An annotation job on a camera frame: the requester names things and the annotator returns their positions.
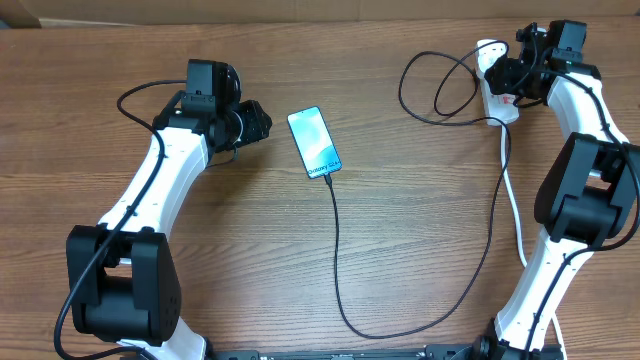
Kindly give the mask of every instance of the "wooden table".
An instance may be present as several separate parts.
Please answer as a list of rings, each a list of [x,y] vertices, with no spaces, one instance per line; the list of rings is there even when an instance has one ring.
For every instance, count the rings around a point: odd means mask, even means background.
[[[427,323],[459,297],[484,249],[500,131],[411,118],[398,104],[400,74],[419,51],[462,56],[480,38],[509,39],[515,54],[515,31],[531,20],[0,31],[0,357],[55,357],[53,326],[69,290],[67,234],[111,208],[149,144],[149,133],[121,116],[115,100],[144,82],[184,78],[190,58],[233,64],[244,98],[259,100],[274,122],[269,139],[242,148],[236,163],[200,175],[182,207],[170,246],[191,328],[218,350],[472,341],[522,272],[504,191],[491,251],[462,306],[423,333],[368,341],[338,313],[329,192],[322,180],[307,179],[285,121],[320,106],[344,163],[333,179],[351,321],[372,334]],[[603,75],[611,115],[639,143],[640,21],[577,20],[589,23],[585,60]],[[450,66],[439,58],[416,63],[408,104],[433,115]],[[150,120],[176,89],[149,89],[126,107]],[[469,75],[456,72],[442,107],[452,109],[471,90]],[[458,120],[481,116],[481,103]],[[535,194],[564,141],[545,107],[524,111],[512,133],[510,174],[529,253]],[[639,257],[634,240],[594,256],[573,281],[558,310],[571,359],[639,358]],[[74,354],[111,346],[76,333],[70,318],[63,341]]]

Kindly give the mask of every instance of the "power socket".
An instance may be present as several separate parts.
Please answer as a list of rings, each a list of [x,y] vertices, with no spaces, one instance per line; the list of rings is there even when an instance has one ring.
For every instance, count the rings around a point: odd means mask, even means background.
[[[484,39],[478,41],[477,46],[480,47],[490,43],[492,39]],[[484,73],[498,60],[498,58],[507,53],[507,47],[504,44],[496,43],[485,46],[476,52],[476,74],[480,79],[480,90],[482,92],[482,102],[484,103],[484,113],[502,120],[505,124],[512,123],[518,119],[520,115],[518,108],[513,106],[515,95],[503,94],[493,95],[487,80],[484,79]],[[488,119],[487,125],[501,126],[495,120]]]

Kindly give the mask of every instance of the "blue smartphone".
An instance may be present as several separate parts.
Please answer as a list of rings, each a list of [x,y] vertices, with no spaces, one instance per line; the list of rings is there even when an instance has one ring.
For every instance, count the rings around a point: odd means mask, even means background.
[[[287,120],[309,178],[342,169],[338,151],[317,106],[291,114]]]

